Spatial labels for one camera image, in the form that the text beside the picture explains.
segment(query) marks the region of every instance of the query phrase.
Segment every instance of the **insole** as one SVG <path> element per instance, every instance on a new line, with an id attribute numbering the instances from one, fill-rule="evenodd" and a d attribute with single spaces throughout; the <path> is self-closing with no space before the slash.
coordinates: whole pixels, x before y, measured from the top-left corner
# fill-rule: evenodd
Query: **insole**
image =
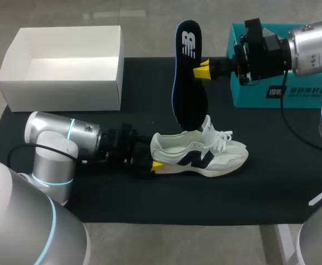
<path id="1" fill-rule="evenodd" d="M 193 69 L 200 66 L 201 29 L 193 20 L 182 22 L 176 32 L 176 72 L 172 92 L 173 113 L 185 131 L 201 127 L 207 114 L 208 101 L 200 79 Z"/>

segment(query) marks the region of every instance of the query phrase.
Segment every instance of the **black cable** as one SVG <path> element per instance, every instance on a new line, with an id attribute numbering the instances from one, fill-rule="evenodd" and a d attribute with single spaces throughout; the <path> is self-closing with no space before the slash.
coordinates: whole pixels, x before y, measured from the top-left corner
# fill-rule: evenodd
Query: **black cable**
<path id="1" fill-rule="evenodd" d="M 258 85 L 260 83 L 260 79 L 259 79 L 259 81 L 256 83 L 256 84 L 247 84 L 247 86 L 256 86 L 256 85 Z"/>
<path id="2" fill-rule="evenodd" d="M 288 74 L 288 71 L 286 70 L 285 73 L 284 73 L 284 76 L 283 76 L 283 81 L 282 81 L 282 87 L 284 87 L 286 85 L 286 80 L 287 80 L 287 74 Z M 288 123 L 285 115 L 284 115 L 284 111 L 283 111 L 283 96 L 284 96 L 284 93 L 281 94 L 281 97 L 280 97 L 280 109 L 281 109 L 281 116 L 282 116 L 282 119 L 284 121 L 284 123 L 286 124 L 287 128 L 291 131 L 292 134 L 294 134 L 299 140 L 301 140 L 302 142 L 306 143 L 307 145 L 309 145 L 310 147 L 312 148 L 315 148 L 315 149 L 318 149 L 320 151 L 322 151 L 322 147 L 321 146 L 318 146 L 318 145 L 315 145 L 315 144 L 312 144 L 311 142 L 309 142 L 308 140 L 306 140 L 305 138 L 301 137 L 299 134 L 297 134 L 293 129 L 292 127 L 290 126 L 290 124 Z"/>
<path id="3" fill-rule="evenodd" d="M 50 150 L 50 151 L 53 151 L 53 152 L 56 152 L 56 153 L 59 153 L 63 156 L 66 156 L 72 160 L 74 160 L 76 163 L 82 163 L 82 160 L 79 160 L 67 153 L 64 153 L 60 150 L 57 150 L 57 149 L 54 149 L 54 148 L 51 148 L 51 147 L 48 147 L 48 146 L 44 146 L 44 145 L 38 145 L 38 144 L 21 144 L 21 145 L 17 145 L 15 147 L 13 147 L 9 152 L 8 152 L 8 155 L 7 155 L 7 167 L 8 168 L 11 168 L 11 156 L 12 156 L 12 153 L 16 150 L 16 149 L 19 149 L 19 148 L 22 148 L 22 147 L 39 147 L 39 148 L 43 148 L 43 149 L 47 149 L 47 150 Z"/>

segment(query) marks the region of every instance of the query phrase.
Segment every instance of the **table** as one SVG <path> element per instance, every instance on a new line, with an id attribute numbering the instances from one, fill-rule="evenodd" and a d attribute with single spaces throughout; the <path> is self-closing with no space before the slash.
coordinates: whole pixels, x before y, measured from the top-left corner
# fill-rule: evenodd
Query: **table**
<path id="1" fill-rule="evenodd" d="M 126 58 L 120 112 L 57 113 L 100 124 L 106 130 L 130 123 L 142 135 L 176 134 L 171 91 L 174 58 Z M 321 204 L 308 201 L 322 192 L 322 152 L 300 142 L 285 127 L 278 109 L 237 109 L 229 81 L 205 82 L 208 114 L 217 130 L 232 130 L 247 145 L 249 158 L 237 171 L 218 178 L 196 174 L 143 179 L 121 169 L 94 167 L 76 172 L 66 207 L 83 222 L 181 225 L 302 223 Z M 301 135 L 322 145 L 317 109 L 287 109 Z M 24 142 L 30 113 L 5 109 L 0 120 L 0 162 Z M 30 173 L 33 150 L 18 150 L 16 172 Z"/>

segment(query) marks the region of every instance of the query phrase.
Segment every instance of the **sneaker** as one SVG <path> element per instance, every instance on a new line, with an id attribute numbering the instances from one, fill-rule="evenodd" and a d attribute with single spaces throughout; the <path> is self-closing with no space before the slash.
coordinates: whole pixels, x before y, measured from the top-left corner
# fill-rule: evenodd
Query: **sneaker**
<path id="1" fill-rule="evenodd" d="M 232 131 L 216 131 L 209 115 L 202 132 L 156 133 L 150 146 L 152 158 L 164 164 L 155 171 L 158 174 L 195 171 L 206 177 L 221 176 L 238 169 L 249 155 L 244 144 L 232 140 Z"/>

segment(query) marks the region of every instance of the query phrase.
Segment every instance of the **open cardboard box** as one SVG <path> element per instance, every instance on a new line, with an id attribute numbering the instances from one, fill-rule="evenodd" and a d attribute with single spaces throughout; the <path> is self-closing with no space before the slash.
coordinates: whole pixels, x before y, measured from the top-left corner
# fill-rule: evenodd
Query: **open cardboard box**
<path id="1" fill-rule="evenodd" d="M 123 69 L 120 26 L 22 28 L 0 88 L 13 112 L 120 110 Z"/>

